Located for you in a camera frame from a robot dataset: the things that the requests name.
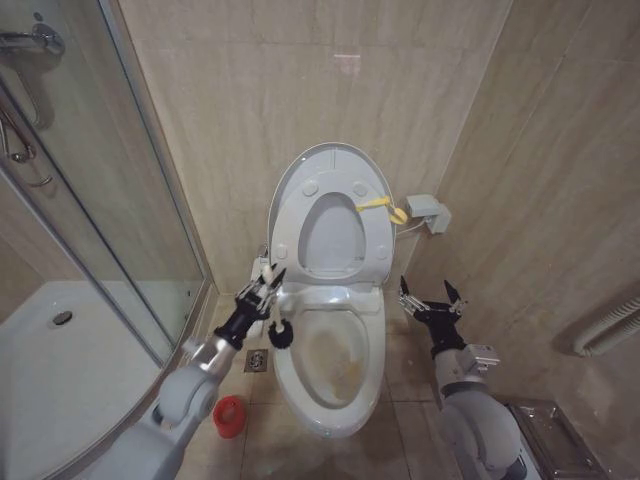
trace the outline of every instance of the floor drain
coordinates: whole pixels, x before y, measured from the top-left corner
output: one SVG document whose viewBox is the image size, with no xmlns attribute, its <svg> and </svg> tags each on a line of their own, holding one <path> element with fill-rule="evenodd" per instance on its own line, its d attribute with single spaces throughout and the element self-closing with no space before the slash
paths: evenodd
<svg viewBox="0 0 640 480">
<path fill-rule="evenodd" d="M 269 351 L 266 348 L 259 350 L 247 350 L 247 359 L 244 363 L 244 371 L 250 373 L 266 372 L 268 356 Z"/>
<path fill-rule="evenodd" d="M 56 327 L 61 327 L 62 325 L 66 324 L 69 320 L 71 320 L 72 317 L 73 317 L 73 313 L 67 310 L 66 312 L 60 312 L 58 315 L 53 317 L 52 322 Z"/>
</svg>

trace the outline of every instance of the red plastic container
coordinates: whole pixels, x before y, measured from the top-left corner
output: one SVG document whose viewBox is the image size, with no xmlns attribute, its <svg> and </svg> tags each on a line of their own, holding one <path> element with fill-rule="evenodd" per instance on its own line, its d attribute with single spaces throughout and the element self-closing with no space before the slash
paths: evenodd
<svg viewBox="0 0 640 480">
<path fill-rule="evenodd" d="M 233 438 L 244 430 L 247 409 L 236 395 L 221 398 L 213 409 L 213 423 L 222 438 Z"/>
</svg>

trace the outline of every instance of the robotic arm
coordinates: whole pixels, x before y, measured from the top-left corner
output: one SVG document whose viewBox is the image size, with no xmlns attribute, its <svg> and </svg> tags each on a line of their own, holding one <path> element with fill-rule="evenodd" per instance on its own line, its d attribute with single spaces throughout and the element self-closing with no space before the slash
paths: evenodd
<svg viewBox="0 0 640 480">
<path fill-rule="evenodd" d="M 126 430 L 99 460 L 91 480 L 169 480 L 175 478 L 184 451 L 198 425 L 213 409 L 218 386 L 224 380 L 247 331 L 256 320 L 269 318 L 275 293 L 285 270 L 273 279 L 268 275 L 249 282 L 236 295 L 236 310 L 227 322 L 214 330 L 211 340 L 192 349 L 191 362 L 167 376 L 158 398 L 142 418 Z M 291 325 L 282 320 L 284 330 L 270 329 L 272 341 L 280 337 L 279 348 L 293 339 Z"/>
<path fill-rule="evenodd" d="M 540 480 L 509 410 L 490 394 L 484 377 L 497 365 L 488 345 L 467 345 L 456 330 L 466 302 L 445 280 L 451 303 L 420 301 L 404 277 L 399 302 L 424 323 L 433 340 L 431 356 L 442 399 L 442 420 L 465 480 Z"/>
</svg>

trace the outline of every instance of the white toilet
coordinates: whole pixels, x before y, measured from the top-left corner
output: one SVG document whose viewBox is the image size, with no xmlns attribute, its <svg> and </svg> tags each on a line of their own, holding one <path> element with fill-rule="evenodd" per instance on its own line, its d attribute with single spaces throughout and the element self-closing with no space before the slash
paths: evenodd
<svg viewBox="0 0 640 480">
<path fill-rule="evenodd" d="M 275 351 L 276 376 L 299 420 L 326 437 L 358 431 L 380 394 L 395 230 L 385 207 L 355 206 L 385 195 L 365 153 L 328 143 L 291 164 L 269 211 L 270 261 L 287 269 L 278 305 L 294 331 Z"/>
</svg>

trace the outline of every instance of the toilet lid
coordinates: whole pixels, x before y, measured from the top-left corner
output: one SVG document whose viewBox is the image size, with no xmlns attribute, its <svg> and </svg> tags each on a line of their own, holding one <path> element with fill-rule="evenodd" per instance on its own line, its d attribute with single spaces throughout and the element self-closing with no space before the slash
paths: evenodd
<svg viewBox="0 0 640 480">
<path fill-rule="evenodd" d="M 269 213 L 272 262 L 287 282 L 380 285 L 391 269 L 387 209 L 356 205 L 390 195 L 378 167 L 344 144 L 307 150 L 283 175 Z"/>
</svg>

